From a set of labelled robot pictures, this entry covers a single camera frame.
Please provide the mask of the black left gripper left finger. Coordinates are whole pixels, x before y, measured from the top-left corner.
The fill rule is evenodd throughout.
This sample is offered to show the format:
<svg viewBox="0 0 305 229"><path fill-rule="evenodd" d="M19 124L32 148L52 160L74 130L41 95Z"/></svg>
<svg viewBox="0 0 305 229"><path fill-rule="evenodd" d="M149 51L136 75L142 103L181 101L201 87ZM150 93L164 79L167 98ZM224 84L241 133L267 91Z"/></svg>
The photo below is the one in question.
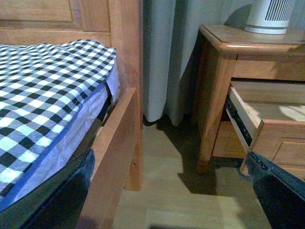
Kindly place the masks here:
<svg viewBox="0 0 305 229"><path fill-rule="evenodd" d="M2 229L73 229L91 184L95 165L87 149L30 193L1 211Z"/></svg>

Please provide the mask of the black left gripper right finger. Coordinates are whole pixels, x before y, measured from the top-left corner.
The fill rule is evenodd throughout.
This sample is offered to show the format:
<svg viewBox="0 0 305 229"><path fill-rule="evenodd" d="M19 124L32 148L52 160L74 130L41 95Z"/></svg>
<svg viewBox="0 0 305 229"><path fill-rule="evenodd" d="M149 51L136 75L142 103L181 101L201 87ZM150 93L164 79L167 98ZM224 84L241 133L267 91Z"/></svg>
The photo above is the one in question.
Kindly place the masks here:
<svg viewBox="0 0 305 229"><path fill-rule="evenodd" d="M259 153L245 159L253 189L273 229L305 227L305 182Z"/></svg>

